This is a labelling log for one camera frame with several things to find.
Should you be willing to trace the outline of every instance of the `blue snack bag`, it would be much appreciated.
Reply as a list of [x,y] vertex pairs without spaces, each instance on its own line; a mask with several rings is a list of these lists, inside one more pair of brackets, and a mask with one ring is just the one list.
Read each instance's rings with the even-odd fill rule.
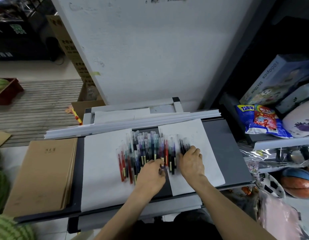
[[293,138],[282,126],[274,110],[262,105],[237,105],[237,113],[245,124],[246,134],[271,134],[280,138]]

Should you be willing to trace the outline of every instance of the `hand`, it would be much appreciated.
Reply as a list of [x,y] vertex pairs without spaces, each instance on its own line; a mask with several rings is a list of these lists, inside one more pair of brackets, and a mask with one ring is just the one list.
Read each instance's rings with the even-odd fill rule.
[[200,154],[199,148],[192,145],[184,155],[180,153],[179,165],[182,176],[194,190],[202,182],[208,181],[205,176],[205,166],[202,163],[202,154]]
[[161,159],[150,160],[138,174],[135,191],[140,193],[148,202],[166,182],[165,171],[160,167],[163,164],[164,162]]

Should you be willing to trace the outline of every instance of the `shelf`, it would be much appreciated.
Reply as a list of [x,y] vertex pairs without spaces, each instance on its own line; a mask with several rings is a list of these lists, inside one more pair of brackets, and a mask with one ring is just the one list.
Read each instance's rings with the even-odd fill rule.
[[[239,125],[240,129],[245,132],[245,125],[241,122],[236,111],[236,106],[240,104],[239,100],[224,93],[219,100],[219,104],[225,106],[227,111]],[[254,145],[254,150],[309,145],[309,136],[290,139],[283,139],[269,134],[245,134],[245,136],[248,142]]]

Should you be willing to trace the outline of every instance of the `red plastic crate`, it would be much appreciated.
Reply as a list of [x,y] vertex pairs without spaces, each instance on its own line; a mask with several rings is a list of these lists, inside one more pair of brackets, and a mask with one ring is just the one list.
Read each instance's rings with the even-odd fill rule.
[[19,84],[18,79],[16,78],[4,78],[9,82],[9,84],[0,92],[0,105],[9,105],[11,104],[14,97],[19,92],[23,91],[23,88]]

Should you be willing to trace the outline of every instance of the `basketball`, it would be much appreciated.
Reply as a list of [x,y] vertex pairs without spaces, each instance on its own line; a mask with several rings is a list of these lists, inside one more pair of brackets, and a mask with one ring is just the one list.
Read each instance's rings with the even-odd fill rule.
[[293,197],[309,199],[309,172],[300,168],[282,171],[281,185]]

